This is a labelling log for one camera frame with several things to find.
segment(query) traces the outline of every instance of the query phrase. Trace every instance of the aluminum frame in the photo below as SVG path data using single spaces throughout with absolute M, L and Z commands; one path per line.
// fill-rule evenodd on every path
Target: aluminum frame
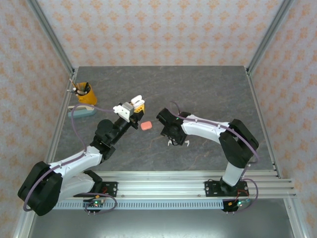
M 48 36 L 50 42 L 52 43 L 53 47 L 55 48 L 57 54 L 59 55 L 60 59 L 62 60 L 65 68 L 67 69 L 69 75 L 72 75 L 74 72 L 74 67 L 72 66 L 67 54 L 65 53 L 61 43 L 59 42 L 52 26 L 50 25 L 48 19 L 46 18 L 40 4 L 37 0 L 27 0 L 29 6 L 34 11 L 37 19 L 39 20 L 41 26 L 43 27 L 44 32 Z
M 62 59 L 66 69 L 72 74 L 73 79 L 76 75 L 73 74 L 74 69 L 69 61 L 65 51 L 63 50 L 58 38 L 56 37 L 51 25 L 45 17 L 43 10 L 38 4 L 37 0 L 27 0 L 30 7 L 34 10 L 35 15 L 43 26 L 43 30 L 46 32 L 58 55 Z M 276 30 L 282 22 L 282 19 L 287 14 L 289 7 L 294 0 L 284 0 L 276 17 L 271 23 L 267 33 L 265 34 L 259 48 L 257 49 L 254 57 L 252 58 L 248 67 L 248 76 L 252 74 L 256 68 L 259 60 L 264 54 L 267 46 L 273 38 Z M 247 171 L 246 178 L 254 179 L 259 184 L 260 195 L 259 198 L 284 198 L 284 202 L 288 210 L 288 215 L 291 221 L 292 229 L 295 237 L 308 238 L 308 232 L 303 224 L 303 219 L 299 215 L 300 209 L 296 198 L 294 187 L 290 179 L 281 179 L 278 172 L 278 164 L 275 160 L 274 153 L 271 144 L 268 139 L 268 134 L 263 122 L 263 116 L 260 111 L 260 107 L 254 93 L 252 80 L 248 77 L 250 88 L 253 98 L 256 103 L 258 114 L 260 117 L 261 125 L 264 131 L 264 136 L 268 144 L 269 153 L 275 170 L 272 171 Z M 71 87 L 70 83 L 67 84 L 66 89 Z M 56 123 L 56 130 L 53 135 L 51 146 L 47 153 L 46 162 L 50 163 L 54 159 L 54 155 L 57 149 L 58 140 L 60 137 L 62 125 L 64 122 L 66 110 L 70 99 L 69 94 L 64 94 L 63 104 L 59 114 L 58 121 Z M 140 193 L 142 197 L 147 199 L 166 199 L 166 197 L 173 197 L 174 199 L 206 199 L 204 196 L 204 181 L 208 179 L 219 179 L 223 172 L 98 172 L 98 174 L 107 181 L 115 180 L 120 183 L 120 189 L 118 191 L 118 199 L 140 199 Z M 254 194 L 255 188 L 249 183 L 250 194 Z M 18 225 L 16 227 L 14 236 L 15 238 L 28 237 L 33 220 L 34 212 L 24 212 L 20 216 Z
M 248 72 L 252 74 L 252 72 L 255 71 L 255 68 L 257 67 L 260 59 L 264 55 L 265 50 L 267 49 L 269 43 L 273 39 L 276 31 L 278 30 L 279 26 L 281 25 L 284 17 L 288 13 L 289 8 L 293 4 L 294 0 L 284 0 L 283 3 L 281 4 L 281 7 L 277 11 L 277 14 L 269 26 L 267 32 L 265 33 L 257 51 L 255 52 L 252 60 L 250 61 L 250 64 L 248 66 Z

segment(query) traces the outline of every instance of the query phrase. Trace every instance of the metal floor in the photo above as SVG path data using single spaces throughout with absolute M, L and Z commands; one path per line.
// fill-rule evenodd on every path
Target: metal floor
M 227 160 L 217 143 L 188 136 L 189 147 L 167 146 L 160 135 L 163 125 L 157 114 L 169 101 L 181 110 L 215 121 L 240 119 L 258 140 L 261 161 L 251 170 L 272 170 L 272 162 L 264 139 L 251 89 L 242 66 L 108 66 L 79 67 L 76 82 L 88 81 L 97 96 L 97 106 L 111 109 L 136 95 L 143 95 L 146 113 L 142 121 L 151 121 L 147 131 L 130 128 L 115 144 L 109 160 L 93 168 L 95 171 L 215 171 L 226 169 Z M 77 104 L 71 96 L 70 105 Z M 76 119 L 79 134 L 86 144 L 103 119 L 117 120 L 115 114 L 97 112 Z M 66 115 L 55 161 L 79 152 L 82 145 Z
M 282 199 L 258 200 L 250 210 L 52 210 L 35 218 L 30 238 L 292 238 Z

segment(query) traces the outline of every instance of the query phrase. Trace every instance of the mounting plate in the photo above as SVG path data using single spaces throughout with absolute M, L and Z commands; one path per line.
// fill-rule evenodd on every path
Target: mounting plate
M 118 192 L 118 182 L 102 182 L 101 190 L 98 193 L 108 194 L 116 197 Z M 93 197 L 91 195 L 75 195 L 74 197 Z
M 219 181 L 208 180 L 205 182 L 206 197 L 226 197 L 226 196 L 234 197 L 234 196 L 238 196 L 238 191 L 240 192 L 239 197 L 244 197 L 244 196 L 247 197 L 249 194 L 247 182 L 239 181 L 234 187 L 232 187 L 232 192 L 230 194 L 225 194 L 221 190 Z

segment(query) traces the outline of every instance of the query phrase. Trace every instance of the pen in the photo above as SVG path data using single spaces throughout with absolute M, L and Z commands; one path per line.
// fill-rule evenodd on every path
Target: pen
M 73 88 L 73 91 L 70 91 L 70 90 L 67 90 L 68 92 L 72 92 L 72 93 L 75 93 L 76 95 L 79 95 L 79 96 L 84 96 L 85 93 L 83 91 L 80 91 L 78 90 L 77 88 Z
M 85 92 L 89 93 L 90 87 L 89 87 L 89 83 L 87 82 L 85 85 Z
M 69 89 L 68 89 L 67 91 L 68 91 L 69 93 L 74 93 L 74 94 L 76 94 L 74 91 L 71 91 L 71 90 L 69 90 Z
M 69 81 L 74 85 L 74 87 L 76 88 L 76 85 L 74 84 L 73 80 L 71 80 L 71 78 L 69 79 Z

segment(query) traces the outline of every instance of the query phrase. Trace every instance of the floral wallpaper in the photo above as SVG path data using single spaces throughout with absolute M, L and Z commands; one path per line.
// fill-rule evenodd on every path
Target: floral wallpaper
M 71 63 L 245 65 L 282 0 L 39 0 Z
M 0 1 L 0 237 L 22 211 L 17 192 L 45 159 L 68 74 L 26 0 Z
M 284 21 L 253 81 L 283 176 L 294 178 L 311 237 L 316 237 L 316 1 L 295 1 Z

